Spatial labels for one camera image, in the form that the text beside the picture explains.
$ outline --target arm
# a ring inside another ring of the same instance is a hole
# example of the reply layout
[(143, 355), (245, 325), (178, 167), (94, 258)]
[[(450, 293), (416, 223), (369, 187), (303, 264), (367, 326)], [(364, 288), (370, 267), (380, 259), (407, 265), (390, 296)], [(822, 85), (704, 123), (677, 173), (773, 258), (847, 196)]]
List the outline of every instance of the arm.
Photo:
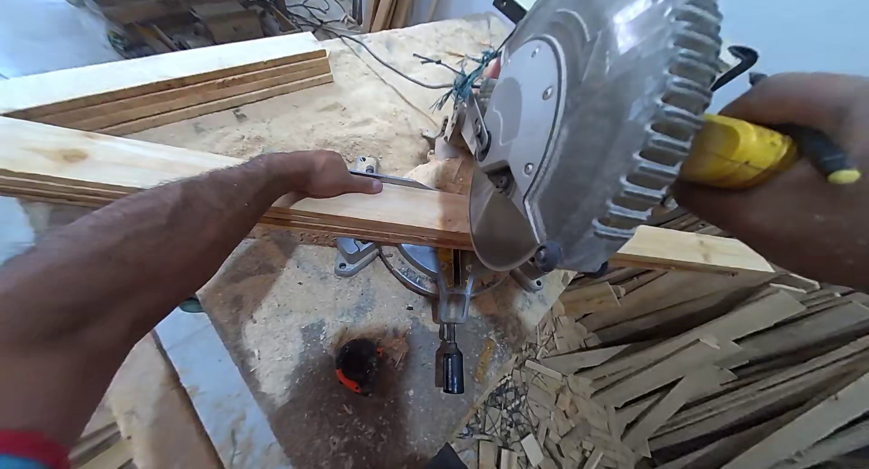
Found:
[(132, 346), (284, 194), (376, 193), (334, 152), (273, 153), (143, 191), (0, 269), (0, 429), (72, 445)]
[[(824, 131), (869, 169), (869, 78), (786, 73), (766, 78), (721, 111), (758, 124)], [(676, 200), (790, 271), (869, 290), (869, 177), (828, 184), (805, 159), (745, 191), (680, 182)]]

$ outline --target black knob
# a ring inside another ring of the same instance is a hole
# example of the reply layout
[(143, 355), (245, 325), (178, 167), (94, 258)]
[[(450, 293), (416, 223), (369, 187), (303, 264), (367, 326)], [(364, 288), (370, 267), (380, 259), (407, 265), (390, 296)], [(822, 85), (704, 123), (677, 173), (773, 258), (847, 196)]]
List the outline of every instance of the black knob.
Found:
[(463, 394), (465, 392), (465, 365), (462, 351), (455, 342), (446, 343), (442, 357), (443, 392), (446, 394)]

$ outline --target saw blade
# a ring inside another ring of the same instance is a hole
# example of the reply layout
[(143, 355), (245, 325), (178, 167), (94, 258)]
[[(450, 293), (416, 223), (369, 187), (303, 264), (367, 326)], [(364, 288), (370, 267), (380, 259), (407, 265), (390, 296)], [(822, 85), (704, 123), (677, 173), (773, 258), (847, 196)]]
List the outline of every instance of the saw blade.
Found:
[(718, 0), (538, 0), (485, 109), (471, 236), (505, 271), (542, 245), (596, 271), (688, 156), (718, 71)]

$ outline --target white wall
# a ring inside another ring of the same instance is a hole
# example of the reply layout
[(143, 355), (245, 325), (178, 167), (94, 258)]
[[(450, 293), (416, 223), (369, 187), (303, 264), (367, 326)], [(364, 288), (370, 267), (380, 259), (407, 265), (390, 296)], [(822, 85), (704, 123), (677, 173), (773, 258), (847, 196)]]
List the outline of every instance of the white wall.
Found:
[(0, 75), (6, 78), (120, 59), (106, 22), (65, 0), (0, 0)]
[[(493, 0), (440, 0), (434, 19), (497, 10)], [(869, 0), (721, 0), (723, 36), (760, 53), (757, 70), (844, 72), (869, 76)], [(423, 22), (431, 0), (415, 0), (410, 19)], [(748, 87), (745, 77), (716, 94), (717, 110)]]

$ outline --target hairy arm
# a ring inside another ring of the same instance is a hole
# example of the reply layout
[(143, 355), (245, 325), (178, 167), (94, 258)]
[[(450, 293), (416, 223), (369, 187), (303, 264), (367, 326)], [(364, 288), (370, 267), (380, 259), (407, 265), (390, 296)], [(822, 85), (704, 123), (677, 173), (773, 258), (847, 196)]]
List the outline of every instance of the hairy arm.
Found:
[(0, 269), (0, 429), (72, 445), (132, 346), (278, 197), (381, 187), (334, 152), (273, 153), (125, 197), (45, 237)]

